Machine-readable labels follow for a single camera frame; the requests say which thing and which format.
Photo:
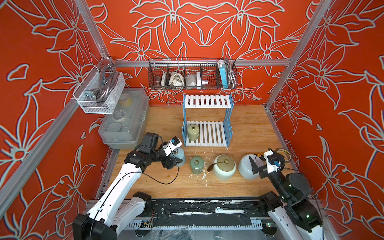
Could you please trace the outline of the grey-blue small canister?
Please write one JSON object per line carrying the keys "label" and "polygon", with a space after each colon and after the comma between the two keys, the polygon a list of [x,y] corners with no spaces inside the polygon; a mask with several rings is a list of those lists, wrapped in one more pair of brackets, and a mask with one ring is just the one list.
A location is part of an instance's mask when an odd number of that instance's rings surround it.
{"label": "grey-blue small canister", "polygon": [[182,167],[185,163],[186,163],[186,155],[185,155],[185,152],[182,148],[176,148],[174,151],[173,151],[173,154],[174,156],[177,158],[177,159],[180,159],[180,161],[178,161],[178,167]]}

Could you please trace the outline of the white ceramic jar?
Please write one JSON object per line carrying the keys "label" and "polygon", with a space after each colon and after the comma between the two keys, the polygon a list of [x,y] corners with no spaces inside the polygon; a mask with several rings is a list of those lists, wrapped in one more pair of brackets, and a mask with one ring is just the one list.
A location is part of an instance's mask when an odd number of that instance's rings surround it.
{"label": "white ceramic jar", "polygon": [[239,163],[239,173],[247,180],[255,180],[259,177],[259,173],[253,174],[250,157],[258,167],[262,167],[263,161],[257,155],[248,154],[242,157]]}

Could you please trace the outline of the green small canister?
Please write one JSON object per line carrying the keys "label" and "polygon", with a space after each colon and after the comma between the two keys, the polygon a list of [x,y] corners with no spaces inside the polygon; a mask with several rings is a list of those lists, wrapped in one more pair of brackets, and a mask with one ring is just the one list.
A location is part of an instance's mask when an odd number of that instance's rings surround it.
{"label": "green small canister", "polygon": [[199,175],[203,172],[205,161],[199,156],[195,156],[190,161],[191,172],[195,175]]}

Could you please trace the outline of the yellow-green small canister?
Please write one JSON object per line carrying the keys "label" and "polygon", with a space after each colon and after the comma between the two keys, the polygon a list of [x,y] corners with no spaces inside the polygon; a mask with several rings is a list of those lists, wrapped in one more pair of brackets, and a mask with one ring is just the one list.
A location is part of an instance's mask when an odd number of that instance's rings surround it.
{"label": "yellow-green small canister", "polygon": [[187,128],[187,136],[190,141],[196,141],[200,137],[200,127],[192,124]]}

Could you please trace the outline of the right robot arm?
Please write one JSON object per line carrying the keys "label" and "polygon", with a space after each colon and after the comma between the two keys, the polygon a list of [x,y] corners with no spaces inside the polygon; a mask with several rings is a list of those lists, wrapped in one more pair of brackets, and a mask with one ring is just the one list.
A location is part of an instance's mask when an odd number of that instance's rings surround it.
{"label": "right robot arm", "polygon": [[248,157],[252,173],[267,177],[276,192],[260,196],[260,212],[268,215],[286,240],[324,240],[324,225],[318,206],[309,196],[313,189],[301,173],[284,175],[285,157],[269,149],[264,155]]}

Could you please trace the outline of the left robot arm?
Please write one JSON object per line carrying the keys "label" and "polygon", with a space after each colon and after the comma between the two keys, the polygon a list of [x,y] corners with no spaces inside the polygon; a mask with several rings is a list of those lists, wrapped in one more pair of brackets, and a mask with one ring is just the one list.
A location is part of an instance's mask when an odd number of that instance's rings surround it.
{"label": "left robot arm", "polygon": [[178,137],[159,144],[161,136],[146,133],[141,144],[127,154],[124,164],[100,200],[85,214],[78,214],[73,221],[75,240],[116,240],[127,225],[143,213],[153,213],[152,197],[137,192],[129,203],[121,207],[135,182],[145,174],[152,163],[160,162],[168,170],[182,163],[174,151],[182,146]]}

